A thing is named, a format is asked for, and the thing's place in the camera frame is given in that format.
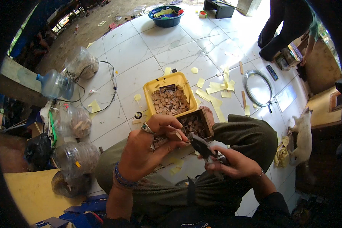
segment dirt floor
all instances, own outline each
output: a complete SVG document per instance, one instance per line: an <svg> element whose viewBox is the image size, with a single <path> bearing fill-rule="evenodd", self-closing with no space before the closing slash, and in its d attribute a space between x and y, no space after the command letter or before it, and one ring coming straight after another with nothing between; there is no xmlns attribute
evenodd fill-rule
<svg viewBox="0 0 342 228"><path fill-rule="evenodd" d="M140 5L146 5L146 7L155 4L165 4L169 1L159 0L112 0L109 4L101 7L96 6L90 8L90 16L86 17L83 14L80 17L76 17L70 25L66 26L66 29L57 37L51 46L50 51L43 57L42 61L36 68L36 73L45 75L49 70L55 69L61 72L64 69L64 61L66 57L77 46L87 47L89 43L94 42L104 35L109 30L109 25L112 22L116 24L126 23L124 19L127 16L127 12L134 10L135 7ZM183 0L184 4L188 5L201 5L203 0ZM122 16L122 19L117 21L116 16ZM102 21L106 23L102 26L98 24ZM74 34L76 25L79 25L77 33Z"/></svg>

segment white tiled floor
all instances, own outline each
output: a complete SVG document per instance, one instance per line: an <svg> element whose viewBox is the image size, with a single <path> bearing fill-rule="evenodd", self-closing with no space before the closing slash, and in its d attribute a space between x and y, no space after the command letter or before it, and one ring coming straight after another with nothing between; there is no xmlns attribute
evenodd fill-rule
<svg viewBox="0 0 342 228"><path fill-rule="evenodd" d="M235 11L233 17L229 19L214 19L212 13L207 19L199 19L195 10L201 10L202 6L182 5L185 15L180 24L173 28L157 27L148 15L144 15L98 39L89 47L89 50L99 60L113 64L114 71L117 72L116 83L111 80L112 67L100 63L99 71L94 78L81 81L86 93L82 103L86 107L96 99L100 107L104 108L114 94L115 84L117 91L115 101L111 106L95 116L91 134L84 140L92 142L97 147L102 146L106 150L127 137L131 130L139 129L140 124L132 124L132 121L134 113L147 109L143 85L163 75L165 67L176 68L184 73L195 92L199 78L206 80L202 88L204 91L209 87L209 82L221 83L223 77L218 77L216 74L221 71L219 66L228 64L230 78L236 82L235 93L232 94L232 98L222 98L220 92L211 95L223 101L221 110L225 118L230 113L244 115L241 95L244 87L239 61L243 63L244 71L258 69L264 72L273 84L275 94L289 85L293 86L297 98L283 113L278 104L271 105L272 113L267 107L253 108L252 101L246 97L246 102L251 107L251 117L268 122L279 136L286 135L287 127L294 125L294 121L291 122L291 116L299 116L302 113L307 98L295 69L282 72L276 64L266 62L259 56L260 48L256 40L269 17L268 4L268 0L263 0L255 17L245 17ZM279 77L277 81L270 78L265 68L269 64ZM192 67L197 67L199 73L192 74L190 71ZM90 89L97 92L89 94ZM134 100L135 94L142 94L139 103ZM214 111L210 102L195 96L202 101L201 105L208 106ZM74 95L74 98L76 97L78 97L78 90ZM214 120L219 122L215 112ZM167 166L159 170L159 173L173 183L184 180L187 176L194 178L201 174L204 171L204 162L198 160L195 155L188 155L189 153L189 151L171 153L163 161L163 164ZM173 167L172 164L169 165L170 157L185 160L182 170L173 176L169 173L169 169ZM267 176L283 194L289 209L292 210L298 199L298 194L294 193L295 167L288 166L282 169L275 168L271 164ZM102 193L102 189L95 181L89 194ZM236 215L252 216L257 207L258 203L253 190L250 190L243 197Z"/></svg>

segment person's hand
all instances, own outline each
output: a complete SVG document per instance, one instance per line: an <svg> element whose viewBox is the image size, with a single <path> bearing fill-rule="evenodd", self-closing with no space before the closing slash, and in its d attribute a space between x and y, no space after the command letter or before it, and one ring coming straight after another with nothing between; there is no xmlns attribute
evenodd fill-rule
<svg viewBox="0 0 342 228"><path fill-rule="evenodd" d="M302 61L300 62L300 65L301 65L301 66L304 66L305 63L306 63L306 61L307 61L307 58L306 58L305 56L303 56L303 59L302 59Z"/></svg>
<svg viewBox="0 0 342 228"><path fill-rule="evenodd" d="M205 163L205 169L209 173L213 173L214 171L220 171L233 179L239 179L242 177L256 177L261 174L261 167L257 162L244 156L236 150L231 148L226 149L220 146L212 146L210 148L212 151L218 150L222 153L229 161L230 166L225 166L219 161L216 161L211 164Z"/></svg>
<svg viewBox="0 0 342 228"><path fill-rule="evenodd" d="M131 131L118 166L119 173L128 181L137 182L150 174L169 152L188 145L187 137L180 130L182 124L174 116L155 114L148 120L147 125L156 133L155 136L178 131L182 141L169 140L153 152L150 148L154 140L153 134L141 129Z"/></svg>

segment white cat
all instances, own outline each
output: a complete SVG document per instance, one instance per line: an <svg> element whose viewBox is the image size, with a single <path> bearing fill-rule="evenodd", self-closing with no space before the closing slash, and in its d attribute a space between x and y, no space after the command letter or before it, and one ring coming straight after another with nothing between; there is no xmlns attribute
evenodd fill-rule
<svg viewBox="0 0 342 228"><path fill-rule="evenodd" d="M307 107L303 114L297 118L293 116L295 120L295 126L290 127L289 130L295 131L298 133L296 139L297 148L291 152L290 157L290 164L292 166L296 166L302 162L306 162L310 158L311 148L312 148L312 137L311 137L311 130L310 130L310 117L313 110L309 110Z"/></svg>

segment blue plastic basin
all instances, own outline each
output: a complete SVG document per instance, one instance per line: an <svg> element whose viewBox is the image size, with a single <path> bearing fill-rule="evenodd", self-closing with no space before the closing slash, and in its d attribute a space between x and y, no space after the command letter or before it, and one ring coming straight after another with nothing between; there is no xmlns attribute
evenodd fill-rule
<svg viewBox="0 0 342 228"><path fill-rule="evenodd" d="M151 10L148 13L148 16L155 22L155 24L158 27L162 27L162 28L174 27L180 23L181 16L184 15L184 13L180 14L179 16L170 18L170 19L161 19L161 18L154 18L153 17L153 15L155 13L160 12L163 9L168 9L168 8L174 9L176 12L181 10L181 8L177 7L177 6L161 6L161 7L158 7L158 8Z"/></svg>

